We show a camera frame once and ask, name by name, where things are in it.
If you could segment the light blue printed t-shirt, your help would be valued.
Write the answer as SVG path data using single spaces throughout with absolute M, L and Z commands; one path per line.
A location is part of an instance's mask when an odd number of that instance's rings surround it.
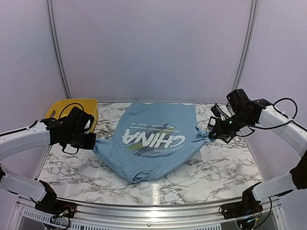
M 132 103 L 110 140 L 97 138 L 94 154 L 130 183 L 157 180 L 204 145 L 209 130 L 197 127 L 195 105 Z

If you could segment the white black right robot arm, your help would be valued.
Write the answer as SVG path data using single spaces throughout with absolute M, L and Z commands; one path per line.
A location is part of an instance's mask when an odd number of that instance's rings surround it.
M 261 202 L 264 199 L 306 189 L 307 129 L 295 121 L 297 113 L 286 115 L 277 108 L 276 103 L 266 99 L 251 100 L 243 89 L 230 92 L 226 98 L 232 114 L 226 115 L 217 104 L 211 108 L 214 115 L 208 123 L 210 139 L 229 143 L 243 129 L 250 129 L 251 133 L 259 130 L 261 134 L 272 131 L 271 135 L 266 135 L 268 140 L 265 143 L 268 146 L 261 150 L 280 150 L 281 157 L 289 150 L 297 154 L 298 163 L 293 164 L 293 168 L 283 175 L 247 188 L 242 193 L 241 201 L 222 205 L 220 212 L 224 217 L 229 219 L 256 213 L 262 210 Z

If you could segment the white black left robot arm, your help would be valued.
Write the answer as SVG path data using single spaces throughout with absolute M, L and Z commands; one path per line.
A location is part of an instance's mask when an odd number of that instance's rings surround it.
M 96 134 L 90 129 L 95 117 L 83 108 L 73 107 L 66 116 L 45 118 L 32 125 L 2 133 L 0 135 L 1 160 L 16 153 L 39 146 L 59 144 L 62 152 L 71 146 L 76 150 L 93 150 Z M 0 187 L 8 192 L 29 197 L 35 208 L 51 214 L 74 210 L 73 205 L 57 199 L 51 186 L 38 180 L 16 175 L 4 167 L 0 169 Z

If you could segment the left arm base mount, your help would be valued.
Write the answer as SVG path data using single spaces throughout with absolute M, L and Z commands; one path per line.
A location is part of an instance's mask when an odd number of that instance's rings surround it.
M 73 218 L 76 210 L 76 203 L 56 199 L 49 204 L 38 202 L 35 209 L 45 213 L 52 214 L 56 218 L 66 217 Z

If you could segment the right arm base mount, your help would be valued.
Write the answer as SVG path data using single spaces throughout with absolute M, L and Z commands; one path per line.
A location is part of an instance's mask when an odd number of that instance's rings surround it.
M 262 211 L 263 207 L 260 202 L 245 206 L 242 201 L 223 204 L 218 210 L 218 212 L 223 215 L 224 219 L 240 218 Z

